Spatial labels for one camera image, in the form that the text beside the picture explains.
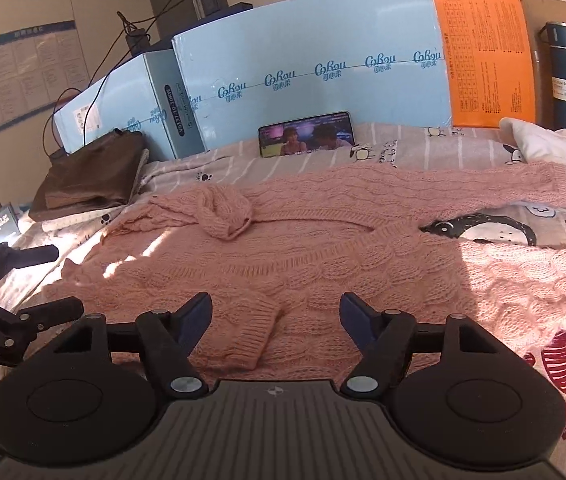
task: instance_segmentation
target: blue box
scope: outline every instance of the blue box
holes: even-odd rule
[[[353,123],[452,123],[433,0],[286,0],[172,43],[208,150],[342,110]]]
[[[101,82],[54,115],[68,153],[83,147],[84,116]],[[143,132],[150,160],[172,160],[204,151],[173,51],[141,54],[112,71],[90,110],[86,142],[114,128]]]

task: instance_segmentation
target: pink knit sweater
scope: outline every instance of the pink knit sweater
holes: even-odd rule
[[[566,250],[419,231],[517,200],[566,206],[565,168],[353,164],[248,189],[202,184],[130,211],[45,299],[75,295],[122,322],[208,291],[213,322],[191,356],[208,380],[342,380],[360,358],[339,324],[349,290],[422,322],[468,314],[522,352],[566,329]]]

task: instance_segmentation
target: bed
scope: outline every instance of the bed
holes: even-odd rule
[[[514,139],[499,130],[482,128],[413,128],[388,124],[360,124],[358,144],[332,152],[260,158],[256,140],[245,141],[183,160],[147,164],[140,174],[140,189],[129,206],[109,211],[87,222],[44,230],[33,224],[15,246],[28,248],[54,244],[60,258],[53,264],[11,272],[0,282],[0,305],[16,312],[46,300],[45,285],[61,278],[68,260],[80,264],[99,250],[105,228],[116,225],[127,213],[153,197],[184,186],[234,184],[249,186],[280,176],[321,171],[345,164],[389,164],[417,171],[484,170],[524,164]],[[444,218],[425,230],[442,236],[470,240],[510,242],[548,248],[566,247],[566,208],[543,204],[513,203],[461,218]],[[104,272],[115,272],[120,262],[110,262]],[[44,333],[32,345],[39,348],[54,334]],[[531,348],[524,359],[544,374],[566,398],[566,332],[557,333],[550,345]],[[566,430],[552,457],[566,475]]]

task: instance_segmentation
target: silver screw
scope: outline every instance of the silver screw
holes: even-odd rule
[[[170,383],[172,390],[181,394],[191,394],[202,386],[201,380],[195,377],[179,377]]]
[[[367,393],[377,389],[377,380],[365,375],[352,377],[348,380],[347,386],[353,392]]]

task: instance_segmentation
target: video on phone screen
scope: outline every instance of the video on phone screen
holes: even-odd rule
[[[294,155],[335,150],[354,145],[347,112],[329,114],[259,128],[261,156]]]

